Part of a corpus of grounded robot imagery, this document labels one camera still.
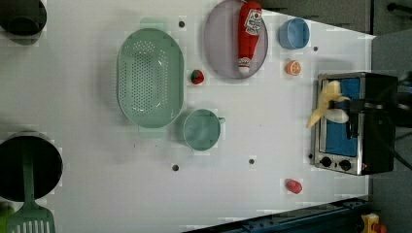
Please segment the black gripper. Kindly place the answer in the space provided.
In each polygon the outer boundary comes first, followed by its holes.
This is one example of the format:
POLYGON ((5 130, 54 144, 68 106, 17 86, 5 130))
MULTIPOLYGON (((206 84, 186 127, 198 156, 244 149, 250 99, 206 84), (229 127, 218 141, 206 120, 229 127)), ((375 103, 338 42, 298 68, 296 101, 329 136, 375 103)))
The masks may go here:
POLYGON ((331 101, 329 107, 349 111, 351 107, 352 113, 374 113, 383 114, 388 117, 395 126, 412 127, 412 96, 410 93, 396 93, 388 99, 372 101, 372 100, 344 100, 342 102, 331 101))

